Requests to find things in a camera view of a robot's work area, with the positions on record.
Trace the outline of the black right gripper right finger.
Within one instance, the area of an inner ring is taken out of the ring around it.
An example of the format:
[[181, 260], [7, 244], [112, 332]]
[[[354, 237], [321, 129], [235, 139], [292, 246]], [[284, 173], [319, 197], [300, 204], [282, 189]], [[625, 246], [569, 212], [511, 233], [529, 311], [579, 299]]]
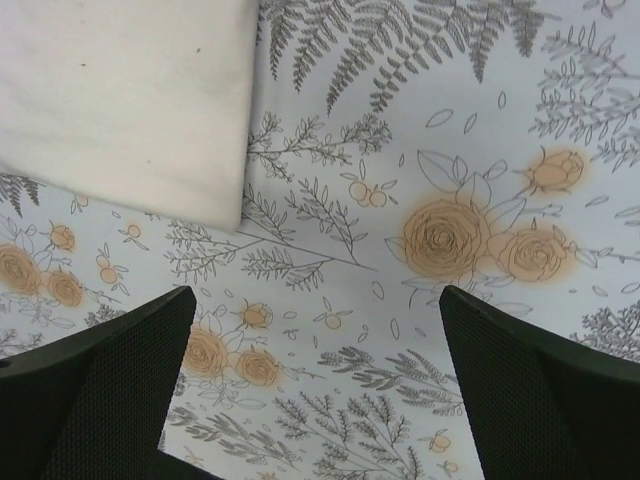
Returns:
[[638, 364], [454, 286], [439, 310], [485, 478], [638, 478]]

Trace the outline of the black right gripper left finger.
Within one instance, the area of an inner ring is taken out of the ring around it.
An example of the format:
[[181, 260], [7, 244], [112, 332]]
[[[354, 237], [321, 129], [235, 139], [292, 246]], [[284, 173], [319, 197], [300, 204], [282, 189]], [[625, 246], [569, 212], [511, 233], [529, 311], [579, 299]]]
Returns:
[[179, 287], [3, 359], [2, 478], [195, 478], [159, 448], [195, 310]]

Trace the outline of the cream white t shirt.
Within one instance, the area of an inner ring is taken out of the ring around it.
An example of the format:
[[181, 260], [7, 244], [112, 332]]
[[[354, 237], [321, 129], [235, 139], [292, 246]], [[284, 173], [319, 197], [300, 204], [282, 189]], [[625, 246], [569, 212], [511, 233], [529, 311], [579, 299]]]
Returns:
[[1, 168], [231, 232], [255, 1], [5, 1]]

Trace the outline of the floral patterned table mat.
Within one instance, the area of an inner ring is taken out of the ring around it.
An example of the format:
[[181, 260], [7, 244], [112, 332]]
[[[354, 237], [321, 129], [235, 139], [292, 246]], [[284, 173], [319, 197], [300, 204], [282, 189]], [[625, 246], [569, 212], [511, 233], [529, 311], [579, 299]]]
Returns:
[[1, 168], [1, 354], [187, 285], [164, 451], [225, 479], [479, 479], [447, 285], [639, 358], [639, 5], [255, 2], [238, 228]]

